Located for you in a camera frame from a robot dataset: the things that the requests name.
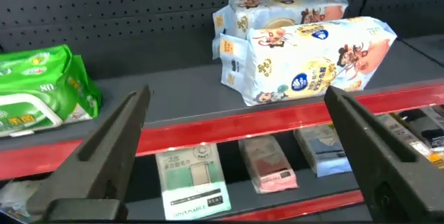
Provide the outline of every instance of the plastic packaging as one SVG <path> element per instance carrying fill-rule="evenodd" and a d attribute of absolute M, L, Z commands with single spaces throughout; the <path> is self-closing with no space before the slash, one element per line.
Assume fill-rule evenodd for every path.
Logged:
<path fill-rule="evenodd" d="M 371 17 L 221 34 L 221 82 L 246 105 L 320 96 L 329 85 L 362 90 L 396 34 Z"/>
<path fill-rule="evenodd" d="M 216 144 L 155 154 L 167 220 L 231 209 Z"/>
<path fill-rule="evenodd" d="M 213 59 L 219 58 L 220 33 L 245 39 L 249 28 L 342 19 L 347 6 L 347 0 L 229 0 L 226 7 L 213 14 Z"/>
<path fill-rule="evenodd" d="M 97 117 L 101 94 L 68 46 L 0 54 L 0 137 Z"/>
<path fill-rule="evenodd" d="M 19 221 L 30 223 L 31 215 L 26 211 L 26 201 L 38 190 L 43 180 L 11 181 L 0 189 L 0 213 Z"/>
<path fill-rule="evenodd" d="M 257 193 L 271 193 L 298 187 L 296 174 L 271 135 L 239 140 L 248 173 Z"/>
<path fill-rule="evenodd" d="M 434 152 L 444 151 L 444 117 L 433 108 L 406 110 L 397 113 L 414 133 Z"/>
<path fill-rule="evenodd" d="M 302 128 L 293 133 L 318 177 L 352 170 L 333 125 Z"/>

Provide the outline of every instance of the gray shelf surface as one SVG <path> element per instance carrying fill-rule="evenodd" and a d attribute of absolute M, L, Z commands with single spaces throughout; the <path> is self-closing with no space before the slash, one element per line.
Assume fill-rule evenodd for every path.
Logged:
<path fill-rule="evenodd" d="M 299 189 L 259 195 L 253 188 L 237 141 L 218 144 L 232 209 L 209 218 L 223 218 L 358 189 L 353 173 L 317 178 L 309 168 L 292 132 L 277 133 L 275 137 L 296 172 Z M 136 158 L 128 185 L 126 203 L 129 219 L 164 219 L 154 155 Z"/>
<path fill-rule="evenodd" d="M 402 41 L 437 63 L 444 65 L 444 34 L 411 37 Z"/>
<path fill-rule="evenodd" d="M 199 32 L 159 34 L 155 40 L 134 39 L 126 48 L 110 45 L 110 58 L 124 57 L 125 53 L 135 52 L 145 55 L 158 55 L 159 59 L 172 58 L 175 61 L 188 56 L 195 57 L 195 65 L 200 59 L 208 59 L 208 64 L 173 71 L 153 72 L 120 78 L 96 80 L 103 92 L 103 106 L 97 119 L 61 126 L 31 136 L 0 139 L 0 151 L 20 149 L 42 144 L 53 144 L 73 139 L 82 139 L 95 129 L 112 111 L 124 95 L 142 85 L 149 84 L 152 91 L 151 102 L 145 120 L 145 128 L 158 128 L 172 124 L 217 119 L 259 112 L 262 110 L 303 105 L 321 101 L 321 98 L 272 103 L 246 107 L 241 95 L 220 83 L 221 65 L 211 61 L 211 38 L 202 37 Z M 182 41 L 179 49 L 168 49 L 170 41 Z M 373 94 L 384 90 L 406 87 L 409 83 L 444 78 L 444 68 L 425 55 L 413 50 L 401 41 L 396 41 L 384 61 L 375 72 L 366 89 L 360 94 Z"/>

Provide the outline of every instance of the cartoon-printed package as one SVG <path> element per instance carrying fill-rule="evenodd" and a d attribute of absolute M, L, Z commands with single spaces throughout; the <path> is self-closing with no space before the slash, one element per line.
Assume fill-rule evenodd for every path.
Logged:
<path fill-rule="evenodd" d="M 231 209 L 216 144 L 155 154 L 167 220 L 194 220 Z"/>
<path fill-rule="evenodd" d="M 320 96 L 329 85 L 362 90 L 396 34 L 371 17 L 221 34 L 221 82 L 246 105 Z"/>
<path fill-rule="evenodd" d="M 101 93 L 66 45 L 0 54 L 0 137 L 98 116 Z"/>
<path fill-rule="evenodd" d="M 239 148 L 257 193 L 298 187 L 296 174 L 274 136 L 239 140 Z"/>
<path fill-rule="evenodd" d="M 318 176 L 350 172 L 352 167 L 332 124 L 294 130 L 299 147 Z"/>
<path fill-rule="evenodd" d="M 347 6 L 347 0 L 229 0 L 213 14 L 213 59 L 219 58 L 220 33 L 245 39 L 249 28 L 273 29 L 342 19 Z"/>

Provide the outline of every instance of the stacked packages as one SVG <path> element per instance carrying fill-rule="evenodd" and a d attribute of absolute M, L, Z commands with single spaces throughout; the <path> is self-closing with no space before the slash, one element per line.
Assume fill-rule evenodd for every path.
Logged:
<path fill-rule="evenodd" d="M 68 46 L 0 55 L 0 137 L 97 117 L 101 94 Z"/>
<path fill-rule="evenodd" d="M 167 220 L 193 220 L 231 209 L 216 144 L 155 158 Z"/>
<path fill-rule="evenodd" d="M 239 147 L 257 193 L 298 187 L 296 174 L 275 137 L 267 135 L 240 140 Z"/>

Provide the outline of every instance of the store shelf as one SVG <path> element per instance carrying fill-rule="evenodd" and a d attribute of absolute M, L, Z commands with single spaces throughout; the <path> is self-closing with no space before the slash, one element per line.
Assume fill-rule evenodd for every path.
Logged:
<path fill-rule="evenodd" d="M 232 209 L 209 218 L 230 221 L 281 220 L 361 203 L 352 173 L 317 178 L 309 168 L 292 132 L 275 134 L 292 168 L 299 189 L 258 194 L 247 173 L 237 141 L 218 144 Z M 128 185 L 129 219 L 162 220 L 164 210 L 153 155 L 138 157 Z"/>
<path fill-rule="evenodd" d="M 208 48 L 202 51 L 202 39 L 181 36 L 175 39 L 182 39 L 189 51 L 196 50 L 199 55 L 210 58 Z M 153 48 L 147 50 L 161 51 L 154 47 L 156 42 L 152 45 Z M 220 72 L 219 64 L 209 64 L 98 80 L 104 97 L 99 118 L 31 136 L 3 138 L 0 163 L 15 166 L 0 167 L 0 179 L 55 170 L 80 140 L 109 115 L 123 95 L 146 83 L 150 85 L 152 97 L 138 156 L 171 147 L 230 141 L 330 121 L 321 97 L 246 107 L 237 92 L 220 84 Z M 356 95 L 374 113 L 384 113 L 444 103 L 443 91 L 444 68 L 397 41 L 366 90 Z"/>
<path fill-rule="evenodd" d="M 403 39 L 403 41 L 437 63 L 444 65 L 444 34 L 411 37 Z"/>

